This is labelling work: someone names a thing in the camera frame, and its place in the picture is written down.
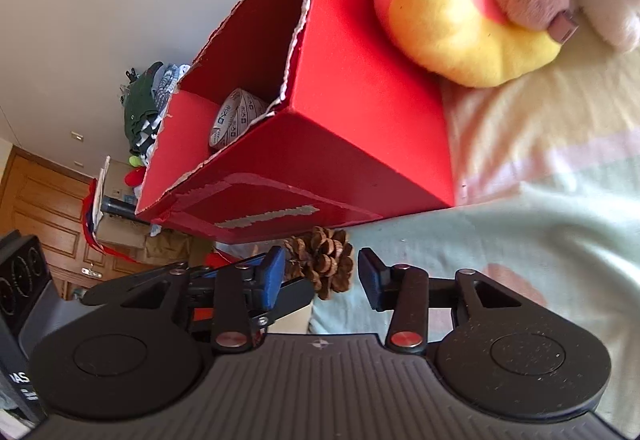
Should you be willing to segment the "brown cardboard box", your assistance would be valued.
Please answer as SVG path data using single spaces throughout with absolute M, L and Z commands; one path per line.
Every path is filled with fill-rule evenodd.
M 143 249 L 151 226 L 136 217 L 137 198 L 125 183 L 130 171 L 129 164 L 106 157 L 94 195 L 93 233 L 100 243 Z

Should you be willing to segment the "large red cardboard box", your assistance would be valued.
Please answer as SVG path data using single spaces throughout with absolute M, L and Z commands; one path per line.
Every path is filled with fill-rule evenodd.
M 237 88 L 267 109 L 213 151 Z M 438 79 L 387 39 L 373 0 L 241 0 L 169 100 L 137 214 L 231 244 L 452 205 Z

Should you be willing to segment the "red white small plush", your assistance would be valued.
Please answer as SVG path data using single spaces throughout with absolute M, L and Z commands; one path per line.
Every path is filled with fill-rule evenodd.
M 131 189 L 137 188 L 142 185 L 144 180 L 146 168 L 144 166 L 134 167 L 124 177 L 125 185 Z

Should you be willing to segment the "yellow red bear plush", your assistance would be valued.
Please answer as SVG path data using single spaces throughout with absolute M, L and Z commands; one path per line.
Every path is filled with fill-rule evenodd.
M 486 88 L 552 62 L 561 45 L 546 31 L 510 23 L 495 0 L 374 0 L 394 44 L 457 84 Z

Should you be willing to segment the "green frog plush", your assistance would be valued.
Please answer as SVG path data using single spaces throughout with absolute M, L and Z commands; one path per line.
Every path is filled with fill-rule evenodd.
M 134 168 L 138 168 L 138 167 L 143 167 L 144 166 L 144 162 L 143 162 L 143 160 L 141 159 L 140 156 L 130 155 L 129 159 L 128 159 L 128 162 Z

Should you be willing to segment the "light green bed sheet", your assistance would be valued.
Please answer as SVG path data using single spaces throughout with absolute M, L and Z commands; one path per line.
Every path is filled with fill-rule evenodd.
M 358 249 L 449 278 L 483 272 L 598 336 L 599 415 L 639 433 L 639 55 L 583 23 L 547 67 L 442 87 L 456 205 L 349 230 Z

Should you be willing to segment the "pile of folded clothes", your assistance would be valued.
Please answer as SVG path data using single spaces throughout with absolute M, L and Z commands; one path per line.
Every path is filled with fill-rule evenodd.
M 190 64 L 156 61 L 146 70 L 126 71 L 128 83 L 120 86 L 124 132 L 132 155 L 145 160 L 153 148 L 168 102 Z

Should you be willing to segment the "brown pine cone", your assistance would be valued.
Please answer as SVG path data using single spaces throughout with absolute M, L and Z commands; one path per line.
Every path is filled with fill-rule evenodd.
M 350 290 L 355 259 L 346 230 L 314 226 L 311 231 L 286 238 L 283 246 L 285 281 L 307 279 L 322 301 Z

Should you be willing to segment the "printed packing tape roll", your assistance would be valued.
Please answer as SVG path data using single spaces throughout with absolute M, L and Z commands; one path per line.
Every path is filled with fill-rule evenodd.
M 238 139 L 267 109 L 262 99 L 242 88 L 234 89 L 220 107 L 209 132 L 209 148 L 219 151 Z

